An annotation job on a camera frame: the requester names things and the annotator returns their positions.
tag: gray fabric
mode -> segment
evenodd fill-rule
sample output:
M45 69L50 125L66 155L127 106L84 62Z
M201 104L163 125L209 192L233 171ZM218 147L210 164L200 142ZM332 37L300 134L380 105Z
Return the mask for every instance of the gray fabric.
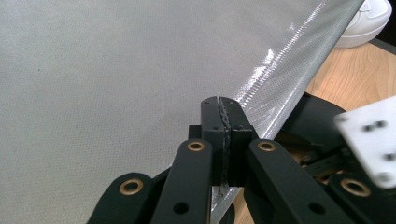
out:
M274 137L360 4L2 1L0 222L86 222L115 178L167 168L213 95Z

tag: brass insert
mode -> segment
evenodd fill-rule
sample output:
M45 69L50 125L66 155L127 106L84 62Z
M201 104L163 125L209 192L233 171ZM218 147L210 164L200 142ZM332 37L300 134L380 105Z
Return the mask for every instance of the brass insert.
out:
M190 142L187 145L187 148L191 151L201 151L205 148L205 145L201 142Z
M368 197L371 194L370 189L365 184L355 179L343 179L341 180L341 186L349 193L359 197Z
M274 144L272 144L270 142L260 142L257 145L257 147L259 147L259 149L264 150L264 151L274 151L276 149Z
M129 179L123 182L120 186L120 193L123 195L133 195L138 193L143 188L143 182L139 179Z

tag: white plastic part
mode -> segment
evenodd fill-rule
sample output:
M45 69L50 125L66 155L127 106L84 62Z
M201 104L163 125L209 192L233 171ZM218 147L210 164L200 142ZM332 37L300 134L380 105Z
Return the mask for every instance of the white plastic part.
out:
M368 176L396 187L396 96L340 114L334 122Z

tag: white shoe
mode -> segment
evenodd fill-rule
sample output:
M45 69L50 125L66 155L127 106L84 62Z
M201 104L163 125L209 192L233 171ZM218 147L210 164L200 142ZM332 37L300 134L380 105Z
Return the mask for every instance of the white shoe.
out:
M388 0L365 0L335 49L349 49L374 39L387 24L392 6Z

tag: wooden surface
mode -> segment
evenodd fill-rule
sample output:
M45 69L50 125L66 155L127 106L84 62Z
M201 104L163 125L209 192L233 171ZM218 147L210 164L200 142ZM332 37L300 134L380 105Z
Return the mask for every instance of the wooden surface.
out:
M345 110L396 95L396 55L372 44L334 49L306 91ZM243 191L234 203L235 223L254 223Z

